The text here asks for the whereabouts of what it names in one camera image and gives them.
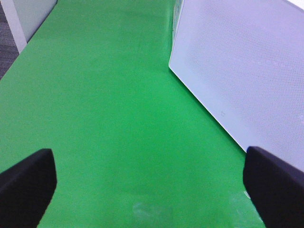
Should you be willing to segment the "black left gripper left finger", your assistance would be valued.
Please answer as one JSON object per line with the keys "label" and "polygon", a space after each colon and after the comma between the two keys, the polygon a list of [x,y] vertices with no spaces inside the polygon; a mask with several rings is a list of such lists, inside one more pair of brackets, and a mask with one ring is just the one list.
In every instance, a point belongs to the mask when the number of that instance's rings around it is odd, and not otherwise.
{"label": "black left gripper left finger", "polygon": [[51,149],[40,149],[0,174],[0,226],[36,228],[57,186]]}

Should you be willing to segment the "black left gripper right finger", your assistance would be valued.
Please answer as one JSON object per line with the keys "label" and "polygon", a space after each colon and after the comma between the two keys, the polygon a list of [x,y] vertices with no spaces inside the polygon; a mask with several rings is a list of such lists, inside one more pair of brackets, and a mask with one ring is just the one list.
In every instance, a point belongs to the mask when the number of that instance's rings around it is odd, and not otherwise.
{"label": "black left gripper right finger", "polygon": [[243,183],[267,228],[304,226],[304,173],[268,151],[250,146]]}

